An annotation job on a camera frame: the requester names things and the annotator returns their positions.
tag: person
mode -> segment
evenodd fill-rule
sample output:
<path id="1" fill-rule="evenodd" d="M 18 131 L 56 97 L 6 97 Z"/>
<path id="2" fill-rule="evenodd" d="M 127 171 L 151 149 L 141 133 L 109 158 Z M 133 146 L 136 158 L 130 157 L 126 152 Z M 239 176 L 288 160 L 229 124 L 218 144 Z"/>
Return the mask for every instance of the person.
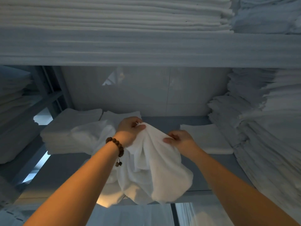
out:
<path id="1" fill-rule="evenodd" d="M 122 146 L 130 146 L 146 127 L 137 125 L 141 122 L 138 117 L 124 119 L 114 138 Z M 299 225 L 267 197 L 205 153 L 186 131 L 176 130 L 168 135 L 170 138 L 163 141 L 198 166 L 235 226 Z M 118 154 L 116 144 L 108 142 L 55 191 L 24 226 L 85 226 Z"/>

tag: bracelet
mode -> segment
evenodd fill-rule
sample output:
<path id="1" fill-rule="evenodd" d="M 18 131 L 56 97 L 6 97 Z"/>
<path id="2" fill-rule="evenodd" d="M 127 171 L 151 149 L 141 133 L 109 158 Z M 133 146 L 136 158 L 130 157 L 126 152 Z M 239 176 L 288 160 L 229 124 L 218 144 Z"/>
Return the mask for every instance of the bracelet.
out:
<path id="1" fill-rule="evenodd" d="M 119 155 L 118 155 L 118 159 L 117 159 L 117 162 L 115 163 L 115 166 L 118 167 L 118 166 L 121 166 L 122 165 L 122 162 L 120 162 L 120 159 L 119 157 L 122 157 L 123 156 L 123 153 L 124 153 L 124 149 L 122 147 L 122 144 L 119 143 L 118 140 L 116 140 L 115 138 L 112 138 L 112 137 L 108 137 L 106 139 L 106 143 L 112 141 L 113 143 L 115 143 L 119 149 Z"/>

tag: tiled wall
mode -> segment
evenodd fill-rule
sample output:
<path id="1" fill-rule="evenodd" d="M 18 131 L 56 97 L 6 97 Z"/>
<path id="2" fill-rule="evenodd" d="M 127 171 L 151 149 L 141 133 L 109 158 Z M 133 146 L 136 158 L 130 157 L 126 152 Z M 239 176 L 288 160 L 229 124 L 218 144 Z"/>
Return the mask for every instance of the tiled wall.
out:
<path id="1" fill-rule="evenodd" d="M 202 116 L 226 92 L 229 68 L 62 67 L 77 110 L 142 116 Z"/>

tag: hand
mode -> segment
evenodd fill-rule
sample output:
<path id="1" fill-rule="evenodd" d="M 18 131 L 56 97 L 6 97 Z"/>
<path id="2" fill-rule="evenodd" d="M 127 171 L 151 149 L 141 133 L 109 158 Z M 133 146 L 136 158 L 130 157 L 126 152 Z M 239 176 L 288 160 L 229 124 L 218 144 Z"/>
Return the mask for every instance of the hand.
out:
<path id="1" fill-rule="evenodd" d="M 113 138 L 119 141 L 123 147 L 130 146 L 136 139 L 139 132 L 146 128 L 146 125 L 138 125 L 143 121 L 138 117 L 129 117 L 123 119 L 118 125 L 118 129 Z"/>
<path id="2" fill-rule="evenodd" d="M 171 138 L 164 138 L 163 142 L 176 147 L 185 157 L 193 161 L 200 149 L 191 135 L 185 130 L 175 130 L 168 133 Z"/>

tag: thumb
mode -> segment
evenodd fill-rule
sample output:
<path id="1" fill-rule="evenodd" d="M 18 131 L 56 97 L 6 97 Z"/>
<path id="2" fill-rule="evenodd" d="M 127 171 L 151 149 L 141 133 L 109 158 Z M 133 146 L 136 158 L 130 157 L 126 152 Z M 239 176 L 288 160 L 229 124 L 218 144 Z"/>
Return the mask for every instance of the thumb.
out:
<path id="1" fill-rule="evenodd" d="M 135 133 L 138 134 L 139 132 L 141 132 L 143 129 L 146 128 L 146 125 L 145 124 L 141 124 L 141 125 L 137 125 L 134 130 L 135 130 Z"/>
<path id="2" fill-rule="evenodd" d="M 176 144 L 177 144 L 177 141 L 175 139 L 172 139 L 172 138 L 164 138 L 163 142 L 168 143 L 171 146 L 176 146 Z"/>

